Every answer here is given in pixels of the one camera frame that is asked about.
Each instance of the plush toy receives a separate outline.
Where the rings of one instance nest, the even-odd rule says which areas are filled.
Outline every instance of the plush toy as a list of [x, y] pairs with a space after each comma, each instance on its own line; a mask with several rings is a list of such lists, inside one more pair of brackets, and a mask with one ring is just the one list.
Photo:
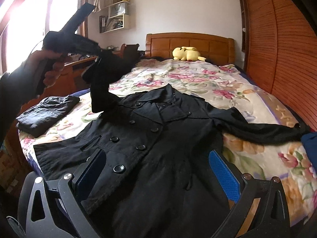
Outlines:
[[206, 58], [201, 57], [195, 47], [176, 47], [173, 51], [174, 60], [181, 61], [205, 61]]

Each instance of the black sleeve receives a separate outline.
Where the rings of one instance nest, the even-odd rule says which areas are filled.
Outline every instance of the black sleeve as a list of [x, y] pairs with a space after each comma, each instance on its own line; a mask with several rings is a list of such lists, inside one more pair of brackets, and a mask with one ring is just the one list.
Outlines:
[[134, 67], [132, 62], [103, 50], [98, 60], [82, 73], [82, 78], [90, 84], [91, 109], [93, 113], [113, 108], [122, 98], [110, 93], [109, 85], [129, 73]]
[[36, 97], [32, 79], [31, 72], [25, 69], [25, 62], [0, 78], [0, 144], [21, 106]]
[[296, 124], [293, 128], [279, 124], [248, 123], [235, 107], [227, 110], [210, 108], [208, 114], [214, 120], [217, 129], [258, 144], [298, 141], [302, 135], [309, 132], [309, 126], [304, 122]]

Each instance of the wooden wardrobe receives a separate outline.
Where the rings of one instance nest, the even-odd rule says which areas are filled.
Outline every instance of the wooden wardrobe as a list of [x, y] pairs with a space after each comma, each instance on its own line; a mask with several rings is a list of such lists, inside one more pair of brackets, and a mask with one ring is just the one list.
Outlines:
[[317, 37], [292, 0], [243, 0], [247, 74], [317, 130]]

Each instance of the metal screw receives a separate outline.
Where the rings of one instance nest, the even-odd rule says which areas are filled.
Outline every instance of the metal screw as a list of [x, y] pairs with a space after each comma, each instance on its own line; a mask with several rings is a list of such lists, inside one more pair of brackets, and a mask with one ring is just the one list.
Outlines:
[[70, 178], [72, 178], [72, 174], [65, 174], [64, 175], [65, 180], [69, 180]]
[[35, 183], [41, 183], [43, 181], [43, 178], [42, 177], [37, 177], [35, 179]]
[[252, 175], [250, 175], [249, 173], [245, 173], [245, 174], [243, 174], [243, 178], [246, 180], [251, 180]]
[[273, 181], [275, 181], [275, 182], [280, 182], [280, 181], [281, 181], [281, 179], [280, 179], [280, 178], [278, 178], [277, 176], [274, 176], [274, 177], [273, 177]]

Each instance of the bed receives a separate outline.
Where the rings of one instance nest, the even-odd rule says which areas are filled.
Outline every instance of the bed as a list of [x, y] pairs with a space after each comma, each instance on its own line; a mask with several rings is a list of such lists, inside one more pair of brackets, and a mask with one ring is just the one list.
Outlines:
[[[123, 97], [169, 83], [180, 92], [202, 97], [215, 107], [236, 107], [251, 123], [276, 123], [289, 127], [297, 123], [296, 118], [280, 101], [240, 75], [233, 64], [233, 39], [197, 33], [148, 34], [145, 54], [148, 57], [171, 58], [173, 49], [181, 46], [196, 47], [202, 56], [209, 58], [214, 64], [143, 59], [131, 73], [112, 84], [110, 92]], [[74, 137], [99, 116], [100, 113], [91, 112], [89, 92], [80, 99], [66, 117], [42, 136], [35, 139], [20, 132], [23, 154], [39, 174], [41, 170], [35, 157], [34, 145]], [[223, 134], [223, 140], [223, 154], [242, 173], [251, 173], [258, 179], [280, 177], [292, 226], [310, 218], [317, 206], [317, 176], [300, 142], [262, 146], [227, 133]], [[255, 200], [239, 234], [247, 230], [257, 204], [258, 201]]]

